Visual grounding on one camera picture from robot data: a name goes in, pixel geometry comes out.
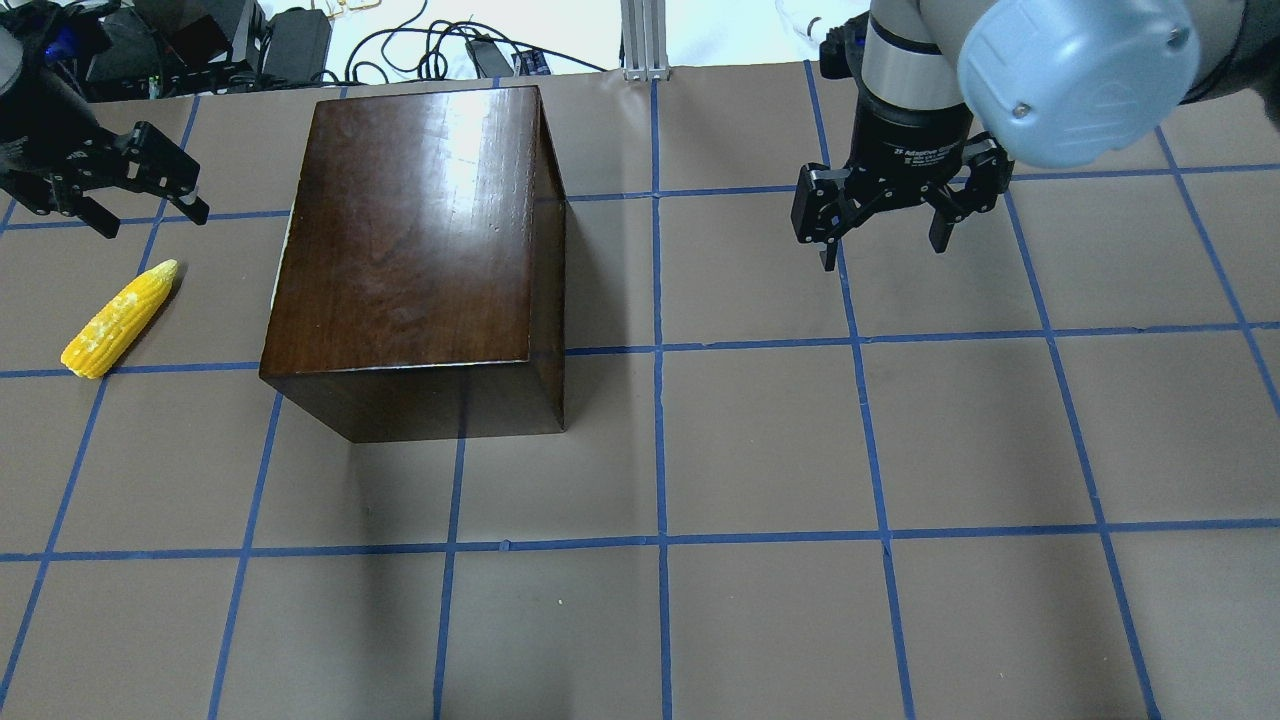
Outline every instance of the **wooden box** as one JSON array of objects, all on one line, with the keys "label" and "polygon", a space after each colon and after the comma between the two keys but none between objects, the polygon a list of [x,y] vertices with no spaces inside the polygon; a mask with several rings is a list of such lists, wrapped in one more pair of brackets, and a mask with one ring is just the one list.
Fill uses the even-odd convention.
[{"label": "wooden box", "polygon": [[561,432],[563,320],[536,87],[316,105],[264,380],[353,442]]}]

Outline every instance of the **blue tape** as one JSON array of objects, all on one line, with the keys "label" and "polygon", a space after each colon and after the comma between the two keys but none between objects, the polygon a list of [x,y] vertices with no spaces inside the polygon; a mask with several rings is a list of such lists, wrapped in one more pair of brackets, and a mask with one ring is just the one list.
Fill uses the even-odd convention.
[{"label": "blue tape", "polygon": [[88,420],[84,423],[84,433],[81,436],[79,447],[76,448],[76,461],[72,464],[72,471],[67,478],[67,487],[63,489],[63,497],[58,503],[58,514],[54,516],[54,525],[49,530],[49,541],[45,543],[45,557],[40,561],[40,568],[36,570],[36,580],[27,598],[27,609],[22,614],[22,624],[18,625],[18,637],[14,639],[13,651],[9,653],[4,678],[0,679],[0,712],[4,711],[5,700],[9,697],[9,685],[13,683],[13,675],[18,670],[22,646],[27,641],[27,633],[31,630],[31,619],[36,612],[40,593],[45,587],[45,575],[49,573],[49,556],[58,547],[58,536],[63,532],[67,510],[70,507],[72,496],[76,493],[76,483],[79,480],[81,469],[84,466],[84,455],[88,452],[90,442],[93,438],[93,429],[97,425],[97,418],[102,410],[102,398],[106,397],[109,384],[110,379],[106,378],[99,382],[97,395],[93,396],[93,406],[90,409]]},{"label": "blue tape", "polygon": [[1275,410],[1276,416],[1280,416],[1280,392],[1276,391],[1275,379],[1271,377],[1271,370],[1267,368],[1266,360],[1262,357],[1262,348],[1258,347],[1258,340],[1253,337],[1253,328],[1249,327],[1249,320],[1244,315],[1244,306],[1240,305],[1239,296],[1235,295],[1235,288],[1231,287],[1231,279],[1226,274],[1226,268],[1222,265],[1222,260],[1217,255],[1217,250],[1213,247],[1213,240],[1208,234],[1208,228],[1204,225],[1203,218],[1201,218],[1199,210],[1196,209],[1196,201],[1192,200],[1192,193],[1187,188],[1187,181],[1183,178],[1181,168],[1178,167],[1178,160],[1174,158],[1174,151],[1169,146],[1169,140],[1165,138],[1165,132],[1156,128],[1156,138],[1160,140],[1160,149],[1165,152],[1165,159],[1169,160],[1169,168],[1174,173],[1174,182],[1178,183],[1178,192],[1183,196],[1183,202],[1187,205],[1187,211],[1192,217],[1192,223],[1196,224],[1196,232],[1199,233],[1201,243],[1204,246],[1204,254],[1208,255],[1210,263],[1213,265],[1213,272],[1217,273],[1217,279],[1222,284],[1222,292],[1226,295],[1226,301],[1231,306],[1231,311],[1235,313],[1235,320],[1239,323],[1239,329],[1244,333],[1244,341],[1249,346],[1249,352],[1253,355],[1253,363],[1258,368],[1258,375],[1262,377],[1262,384],[1266,387],[1267,396],[1271,398],[1271,407]]},{"label": "blue tape", "polygon": [[657,352],[652,345],[611,346],[611,347],[570,347],[564,355],[570,357],[586,357],[590,355],[648,355]]},{"label": "blue tape", "polygon": [[1148,520],[1142,523],[1111,523],[1112,533],[1183,533],[1196,530],[1260,530],[1280,528],[1280,518],[1240,518],[1220,520]]},{"label": "blue tape", "polygon": [[430,555],[448,552],[448,543],[324,544],[311,547],[255,547],[251,557],[348,557],[352,555]]},{"label": "blue tape", "polygon": [[603,192],[598,195],[570,195],[564,200],[570,202],[602,202],[607,200],[644,200],[653,197],[652,191],[646,192]]},{"label": "blue tape", "polygon": [[17,200],[9,200],[9,206],[4,211],[4,218],[0,218],[0,234],[9,229],[9,222],[13,220],[13,213],[18,209]]},{"label": "blue tape", "polygon": [[[183,150],[187,149],[187,142],[191,140],[191,131],[196,127],[196,113],[200,111],[200,96],[196,95],[191,99],[191,111],[187,114],[187,127],[182,131],[182,141],[178,143]],[[155,249],[156,237],[160,234],[160,224],[164,222],[165,211],[169,209],[169,201],[160,199],[160,205],[156,209],[156,214],[151,218],[151,232],[147,234],[147,243],[142,249],[142,259],[138,260],[138,272],[142,274],[147,270],[147,264],[151,261],[151,251]]]},{"label": "blue tape", "polygon": [[716,350],[767,350],[778,347],[832,347],[849,345],[847,337],[813,337],[803,340],[735,340],[721,342],[677,342],[664,345],[663,352],[701,352]]},{"label": "blue tape", "polygon": [[271,416],[266,423],[266,438],[262,441],[262,457],[257,465],[257,479],[253,483],[253,496],[250,500],[248,519],[244,521],[244,539],[241,542],[239,562],[236,565],[236,580],[232,584],[230,603],[227,609],[227,624],[223,626],[223,642],[218,651],[218,666],[214,670],[214,689],[209,697],[209,720],[218,717],[218,707],[223,700],[223,682],[227,679],[227,661],[232,652],[232,637],[236,634],[236,619],[239,616],[241,597],[244,592],[244,574],[248,570],[253,547],[253,533],[257,530],[257,514],[262,506],[262,491],[266,487],[266,473],[271,465],[271,452],[275,448],[275,430],[280,423],[280,406],[284,396],[275,393],[271,404]]},{"label": "blue tape", "polygon": [[1084,433],[1080,429],[1080,420],[1075,411],[1075,401],[1071,397],[1071,388],[1066,380],[1066,370],[1062,365],[1062,356],[1057,348],[1053,325],[1050,322],[1048,309],[1044,305],[1044,295],[1041,292],[1039,279],[1036,275],[1036,266],[1027,243],[1027,234],[1023,232],[1021,218],[1014,204],[1011,193],[1005,193],[1005,205],[1009,209],[1009,218],[1012,222],[1014,237],[1018,238],[1018,250],[1023,256],[1023,265],[1027,269],[1027,279],[1030,283],[1032,297],[1036,300],[1036,311],[1039,314],[1041,324],[1044,327],[1044,340],[1048,345],[1050,360],[1053,363],[1053,374],[1057,378],[1059,391],[1062,396],[1062,405],[1066,407],[1068,424],[1071,428],[1071,438],[1075,442],[1075,452],[1080,461],[1080,471],[1084,475],[1084,486],[1089,493],[1089,502],[1093,506],[1093,519],[1097,524],[1098,536],[1102,539],[1102,552],[1107,562],[1107,573],[1111,575],[1111,587],[1115,591],[1116,605],[1120,609],[1120,621],[1124,625],[1125,638],[1129,642],[1129,655],[1133,659],[1134,669],[1138,674],[1138,685],[1142,689],[1142,698],[1149,717],[1160,717],[1160,707],[1156,705],[1156,696],[1151,687],[1151,676],[1147,673],[1147,661],[1142,653],[1142,644],[1138,641],[1138,630],[1133,623],[1133,612],[1129,610],[1129,596],[1124,588],[1124,579],[1120,575],[1120,565],[1116,561],[1115,547],[1111,544],[1111,534],[1107,532],[1107,519],[1102,510],[1102,498],[1098,495],[1098,486],[1093,477],[1093,465],[1089,461],[1089,452],[1084,446]]},{"label": "blue tape", "polygon": [[219,557],[239,557],[241,551],[232,547],[193,547],[175,550],[88,550],[52,552],[51,562],[92,562],[120,560],[205,560]]},{"label": "blue tape", "polygon": [[[210,213],[209,222],[216,223],[223,220],[256,220],[259,218],[288,218],[292,215],[292,210],[253,210],[248,213]],[[191,219],[186,215],[168,215],[160,220],[161,223],[189,223]]]},{"label": "blue tape", "polygon": [[453,492],[449,496],[448,551],[444,556],[444,577],[440,583],[440,621],[435,637],[435,676],[431,684],[431,717],[440,720],[444,711],[444,667],[449,650],[449,616],[453,609],[453,568],[457,561],[458,520],[462,515],[462,475],[466,469],[466,428],[458,438],[453,454]]},{"label": "blue tape", "polygon": [[764,195],[771,192],[795,192],[794,184],[760,184],[748,187],[704,187],[695,190],[662,190],[659,197],[707,197],[710,195]]},{"label": "blue tape", "polygon": [[257,370],[256,361],[244,363],[184,363],[175,365],[125,365],[115,368],[115,375],[146,375],[156,373],[230,373],[237,370]]},{"label": "blue tape", "polygon": [[1155,168],[1146,170],[1080,170],[1080,172],[1043,172],[1043,173],[1016,173],[1015,181],[1055,181],[1055,179],[1102,179],[1102,178],[1146,178],[1152,176],[1169,176],[1167,168]]},{"label": "blue tape", "polygon": [[654,489],[658,509],[658,633],[662,670],[662,717],[672,720],[675,714],[671,682],[671,571],[667,550],[667,420],[663,413],[663,357],[662,333],[662,138],[658,111],[658,81],[649,81],[649,158],[652,178],[652,247],[653,247],[653,430],[654,430]]},{"label": "blue tape", "polygon": [[699,533],[671,536],[668,544],[768,544],[780,542],[878,541],[879,530],[800,530],[791,533]]},{"label": "blue tape", "polygon": [[72,377],[74,373],[63,368],[49,368],[42,370],[0,370],[0,380],[15,378],[61,378]]},{"label": "blue tape", "polygon": [[[1165,131],[1157,128],[1156,136],[1164,140]],[[1171,152],[1165,154],[1166,159],[1172,159]],[[1203,176],[1203,174],[1217,174],[1217,173],[1267,173],[1280,170],[1280,163],[1263,163],[1260,165],[1207,165],[1202,168],[1184,168],[1178,165],[1178,173],[1183,176]]]},{"label": "blue tape", "polygon": [[1221,333],[1240,329],[1239,325],[1211,323],[1203,325],[1152,325],[1149,328],[1055,328],[1056,337],[1103,337],[1126,334],[1179,334],[1179,333]]},{"label": "blue tape", "polygon": [[904,342],[964,342],[973,340],[1018,340],[1028,337],[1044,337],[1043,331],[988,331],[972,333],[918,333],[918,334],[890,334],[859,338],[863,345],[886,345]]},{"label": "blue tape", "polygon": [[893,530],[893,539],[1020,538],[1038,536],[1083,536],[1097,533],[1089,525],[1000,525],[992,528],[911,528]]},{"label": "blue tape", "polygon": [[[827,145],[822,106],[818,102],[818,87],[814,83],[813,63],[804,63],[805,78],[809,83],[809,102],[813,105],[814,124],[818,128],[818,143],[822,161],[831,164],[831,151]],[[840,292],[845,305],[845,320],[849,324],[849,342],[854,352],[854,378],[858,386],[858,405],[861,411],[863,437],[867,443],[867,460],[870,466],[872,495],[876,500],[876,524],[883,548],[884,589],[888,596],[890,628],[893,634],[893,655],[897,659],[897,678],[902,693],[902,714],[906,720],[915,720],[915,696],[911,691],[911,670],[906,657],[906,635],[902,630],[902,611],[897,597],[897,571],[893,568],[893,536],[888,521],[888,509],[884,503],[884,487],[881,479],[879,454],[876,447],[876,425],[872,420],[870,397],[867,392],[867,373],[863,364],[863,345],[858,333],[858,318],[854,313],[854,296],[849,284],[849,268],[845,265],[845,250],[838,254]]]}]

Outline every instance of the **black cable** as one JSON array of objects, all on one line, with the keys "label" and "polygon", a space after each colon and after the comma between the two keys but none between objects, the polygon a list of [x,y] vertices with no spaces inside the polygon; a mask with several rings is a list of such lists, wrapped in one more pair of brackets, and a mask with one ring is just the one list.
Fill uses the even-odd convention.
[{"label": "black cable", "polygon": [[[406,29],[408,26],[413,24],[415,20],[417,20],[419,18],[421,18],[422,15],[425,15],[426,14],[426,4],[428,4],[428,1],[429,0],[422,0],[422,6],[417,9],[417,13],[415,13],[412,18],[410,18],[410,19],[402,22],[401,24],[396,26],[396,29]],[[417,68],[402,68],[402,67],[397,65],[394,61],[392,61],[390,58],[387,56],[387,46],[390,45],[392,40],[394,40],[394,38],[396,38],[396,33],[392,33],[392,35],[388,35],[387,40],[383,41],[383,47],[381,47],[383,60],[388,65],[390,65],[392,69],[394,69],[397,72],[401,72],[401,73],[412,73],[412,72],[419,70],[422,67],[421,64],[419,64]]]},{"label": "black cable", "polygon": [[[548,49],[540,47],[538,45],[530,45],[529,42],[521,42],[518,40],[511,40],[506,35],[502,35],[499,31],[493,29],[489,26],[485,26],[485,24],[481,24],[481,23],[474,23],[474,22],[470,22],[470,20],[462,20],[462,22],[457,22],[457,23],[447,23],[447,26],[456,26],[456,27],[468,27],[470,26],[471,29],[474,29],[476,27],[479,27],[481,29],[490,29],[492,32],[502,36],[499,38],[502,42],[506,42],[507,45],[515,47],[517,51],[521,47],[527,49],[527,50],[538,50],[539,53],[543,53],[545,55],[553,55],[556,58],[562,58],[564,60],[570,60],[571,63],[577,63],[579,65],[582,65],[585,68],[590,68],[593,70],[608,72],[605,68],[602,68],[600,65],[596,65],[596,64],[593,64],[593,63],[588,63],[586,60],[581,60],[581,59],[575,58],[572,55],[566,55],[563,53],[557,53],[556,50],[548,50]],[[393,28],[379,29],[379,31],[375,31],[375,32],[371,32],[371,33],[366,35],[364,38],[361,38],[360,42],[356,44],[356,47],[352,49],[351,55],[347,56],[347,65],[346,65],[346,70],[343,73],[343,76],[346,77],[346,79],[348,82],[352,81],[351,69],[352,69],[352,65],[356,61],[356,55],[360,53],[360,50],[366,44],[369,44],[371,40],[374,40],[376,37],[389,36],[389,35],[394,35],[397,32],[411,32],[411,33],[417,33],[417,35],[426,35],[428,36],[428,42],[430,42],[430,40],[431,40],[430,38],[431,35],[438,35],[439,38],[436,40],[436,47],[433,49],[431,51],[429,51],[428,55],[431,55],[433,53],[438,53],[439,51],[440,41],[445,36],[467,37],[467,38],[472,38],[472,40],[476,37],[476,33],[467,33],[467,32],[463,32],[461,29],[433,31],[430,28],[424,29],[424,28],[416,28],[416,27],[393,27]]]},{"label": "black cable", "polygon": [[361,61],[356,63],[355,65],[352,65],[352,68],[351,68],[351,76],[352,76],[352,81],[353,82],[360,82],[360,68],[374,68],[375,70],[378,70],[378,74],[383,76],[383,85],[390,85],[392,83],[392,78],[387,77],[387,70],[384,70],[381,67],[379,67],[375,63],[370,63],[369,60],[361,60]]}]

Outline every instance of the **corn cob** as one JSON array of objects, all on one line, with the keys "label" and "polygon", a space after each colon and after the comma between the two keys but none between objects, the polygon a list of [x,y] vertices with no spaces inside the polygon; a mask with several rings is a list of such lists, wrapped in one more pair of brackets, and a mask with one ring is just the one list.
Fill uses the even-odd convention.
[{"label": "corn cob", "polygon": [[165,260],[124,286],[63,350],[63,365],[82,378],[105,375],[160,309],[177,274],[178,261]]}]

